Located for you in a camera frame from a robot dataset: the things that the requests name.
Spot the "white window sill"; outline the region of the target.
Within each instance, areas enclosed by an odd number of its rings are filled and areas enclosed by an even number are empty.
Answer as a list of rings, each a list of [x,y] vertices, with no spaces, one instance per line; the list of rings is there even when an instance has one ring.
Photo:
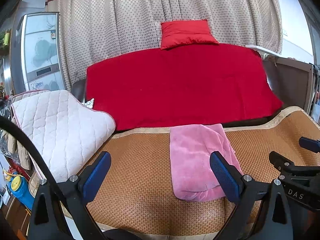
[[[274,52],[274,51],[271,51],[269,49],[266,49],[266,48],[263,48],[261,46],[255,46],[255,45],[245,45],[246,48],[249,48],[249,49],[253,49],[253,50],[256,50],[258,52],[261,52],[261,53],[264,53],[264,54],[268,54],[268,55],[273,55],[273,56],[276,56],[276,57],[281,57],[280,54]]]

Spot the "red pillow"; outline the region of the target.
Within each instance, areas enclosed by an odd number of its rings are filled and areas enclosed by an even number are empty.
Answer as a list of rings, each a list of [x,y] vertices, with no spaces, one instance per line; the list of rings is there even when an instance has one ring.
[[[176,20],[161,23],[161,50],[190,44],[219,44],[207,20]]]

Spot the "pink garment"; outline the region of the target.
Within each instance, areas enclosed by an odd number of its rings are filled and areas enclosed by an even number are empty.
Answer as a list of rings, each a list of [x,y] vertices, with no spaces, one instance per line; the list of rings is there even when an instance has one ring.
[[[223,126],[185,125],[170,129],[170,165],[173,192],[188,202],[210,202],[225,194],[210,167],[210,155],[219,151],[243,174]]]

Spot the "red blanket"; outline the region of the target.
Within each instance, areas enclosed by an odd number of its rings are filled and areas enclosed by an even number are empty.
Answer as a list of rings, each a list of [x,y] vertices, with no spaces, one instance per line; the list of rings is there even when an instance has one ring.
[[[260,55],[231,44],[147,49],[87,68],[86,96],[112,115],[118,131],[227,124],[281,109]]]

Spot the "beige dotted curtain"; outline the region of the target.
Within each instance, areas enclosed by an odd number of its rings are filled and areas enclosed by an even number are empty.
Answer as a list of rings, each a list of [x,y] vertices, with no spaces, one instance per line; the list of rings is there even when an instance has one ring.
[[[283,29],[278,0],[46,0],[58,12],[59,45],[67,88],[94,63],[158,48],[161,23],[207,20],[222,43],[257,45],[280,53]]]

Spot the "blue yellow toy jug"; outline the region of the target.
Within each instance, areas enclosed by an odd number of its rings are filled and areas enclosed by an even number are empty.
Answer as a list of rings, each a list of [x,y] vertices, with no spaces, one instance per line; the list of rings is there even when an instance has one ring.
[[[31,195],[28,187],[28,182],[17,173],[11,174],[3,170],[4,178],[7,181],[9,191],[16,197],[26,208],[32,210],[34,197]]]

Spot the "silver refrigerator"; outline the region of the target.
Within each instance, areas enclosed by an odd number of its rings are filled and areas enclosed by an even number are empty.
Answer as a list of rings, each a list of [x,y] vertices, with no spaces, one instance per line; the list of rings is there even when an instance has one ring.
[[[37,12],[21,17],[13,36],[10,70],[13,90],[66,89],[59,43],[59,13]]]

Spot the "woven bamboo mat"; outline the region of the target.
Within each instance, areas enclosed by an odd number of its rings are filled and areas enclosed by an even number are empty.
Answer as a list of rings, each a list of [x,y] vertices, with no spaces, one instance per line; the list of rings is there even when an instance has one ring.
[[[268,156],[276,151],[296,165],[317,166],[319,155],[299,146],[301,137],[319,138],[319,126],[300,108],[288,107],[260,126],[226,128],[240,167],[255,180],[270,182],[279,172]],[[121,228],[144,239],[209,239],[234,205],[225,198],[186,202],[175,197],[168,128],[138,128],[103,144],[112,164],[98,194],[87,205],[103,230]]]

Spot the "white quilted pad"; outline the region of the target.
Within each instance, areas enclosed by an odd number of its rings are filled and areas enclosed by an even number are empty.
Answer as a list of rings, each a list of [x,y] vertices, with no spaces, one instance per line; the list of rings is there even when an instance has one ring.
[[[77,174],[116,129],[112,116],[86,107],[66,90],[18,94],[11,109],[58,183]]]

